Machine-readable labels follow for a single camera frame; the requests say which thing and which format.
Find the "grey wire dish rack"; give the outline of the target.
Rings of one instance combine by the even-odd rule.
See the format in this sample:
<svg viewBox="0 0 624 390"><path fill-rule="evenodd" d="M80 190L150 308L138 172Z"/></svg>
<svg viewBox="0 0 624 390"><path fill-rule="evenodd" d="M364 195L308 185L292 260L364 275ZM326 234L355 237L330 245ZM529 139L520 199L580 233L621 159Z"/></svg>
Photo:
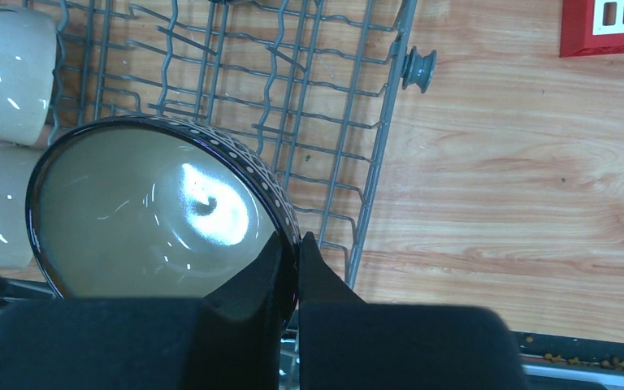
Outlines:
<svg viewBox="0 0 624 390"><path fill-rule="evenodd" d="M54 133L102 115L205 120L275 168L354 283L413 1L28 1L58 23Z"/></svg>

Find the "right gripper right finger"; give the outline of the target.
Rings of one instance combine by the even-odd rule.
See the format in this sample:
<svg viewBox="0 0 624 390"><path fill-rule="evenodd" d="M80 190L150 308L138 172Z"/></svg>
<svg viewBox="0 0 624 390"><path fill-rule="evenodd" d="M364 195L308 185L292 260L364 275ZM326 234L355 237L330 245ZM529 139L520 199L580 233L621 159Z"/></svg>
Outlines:
<svg viewBox="0 0 624 390"><path fill-rule="evenodd" d="M371 304L301 240L298 340L304 389L526 389L511 331L471 305Z"/></svg>

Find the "dark patterned bowl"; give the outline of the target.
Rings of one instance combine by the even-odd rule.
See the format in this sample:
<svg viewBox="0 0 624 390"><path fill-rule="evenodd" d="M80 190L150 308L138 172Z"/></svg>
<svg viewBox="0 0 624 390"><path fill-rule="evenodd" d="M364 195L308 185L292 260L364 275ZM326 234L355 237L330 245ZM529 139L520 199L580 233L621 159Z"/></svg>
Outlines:
<svg viewBox="0 0 624 390"><path fill-rule="evenodd" d="M206 299L224 317L297 305L299 223L278 176L241 140L165 115L63 134L30 176L25 217L42 274L66 298Z"/></svg>

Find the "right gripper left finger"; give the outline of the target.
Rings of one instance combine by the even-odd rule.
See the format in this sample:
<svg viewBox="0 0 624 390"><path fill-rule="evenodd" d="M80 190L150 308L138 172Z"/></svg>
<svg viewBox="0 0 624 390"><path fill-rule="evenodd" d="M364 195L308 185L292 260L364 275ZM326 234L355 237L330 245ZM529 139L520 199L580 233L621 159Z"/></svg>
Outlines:
<svg viewBox="0 0 624 390"><path fill-rule="evenodd" d="M10 304L0 314L0 389L272 389L282 258L272 237L202 299Z"/></svg>

